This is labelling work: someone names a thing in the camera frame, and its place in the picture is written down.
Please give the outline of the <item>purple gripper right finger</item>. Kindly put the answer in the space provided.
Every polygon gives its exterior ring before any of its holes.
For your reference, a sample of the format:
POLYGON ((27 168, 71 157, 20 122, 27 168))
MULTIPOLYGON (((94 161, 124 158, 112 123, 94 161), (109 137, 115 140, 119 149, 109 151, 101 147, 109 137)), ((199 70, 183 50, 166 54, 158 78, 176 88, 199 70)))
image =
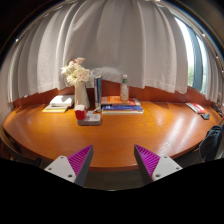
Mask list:
POLYGON ((134 145, 134 156, 145 185, 182 169, 168 155, 159 156, 137 144, 134 145))

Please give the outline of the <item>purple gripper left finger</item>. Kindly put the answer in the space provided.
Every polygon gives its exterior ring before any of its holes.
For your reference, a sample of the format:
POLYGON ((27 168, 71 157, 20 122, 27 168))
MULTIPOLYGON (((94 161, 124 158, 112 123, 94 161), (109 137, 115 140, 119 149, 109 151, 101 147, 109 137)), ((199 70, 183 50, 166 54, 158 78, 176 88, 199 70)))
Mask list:
POLYGON ((89 145, 68 157, 60 155, 45 168, 45 171, 75 183, 76 185, 83 186, 93 154, 93 146, 89 145))

